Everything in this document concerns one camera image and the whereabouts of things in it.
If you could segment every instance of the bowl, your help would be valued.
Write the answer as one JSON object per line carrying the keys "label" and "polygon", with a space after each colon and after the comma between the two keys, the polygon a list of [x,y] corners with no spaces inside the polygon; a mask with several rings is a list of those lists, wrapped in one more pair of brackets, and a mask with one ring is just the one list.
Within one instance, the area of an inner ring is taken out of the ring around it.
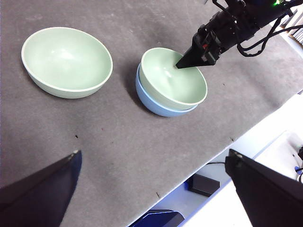
{"label": "bowl", "polygon": [[24,42],[21,58],[31,79],[61,98],[95,93],[113,70],[110,53],[98,39],[68,27],[35,32]]}
{"label": "bowl", "polygon": [[186,110],[203,102],[207,84],[197,67],[178,69],[182,58],[176,51],[153,48],[141,59],[140,81],[145,91],[159,104],[174,110]]}
{"label": "bowl", "polygon": [[150,111],[152,111],[153,113],[155,113],[157,115],[160,115],[160,116],[163,116],[163,117],[176,117],[176,116],[184,115],[184,114],[192,111],[193,109],[195,109],[197,107],[197,105],[195,105],[192,108],[187,109],[187,110],[172,110],[172,109],[169,109],[169,108],[157,103],[144,90],[144,88],[143,88],[143,86],[140,82],[140,78],[139,78],[140,73],[139,73],[139,71],[140,71],[140,65],[138,66],[137,75],[136,75],[136,79],[135,79],[136,91],[137,91],[137,94],[139,96],[139,99],[144,104],[144,106],[147,109],[149,109]]}

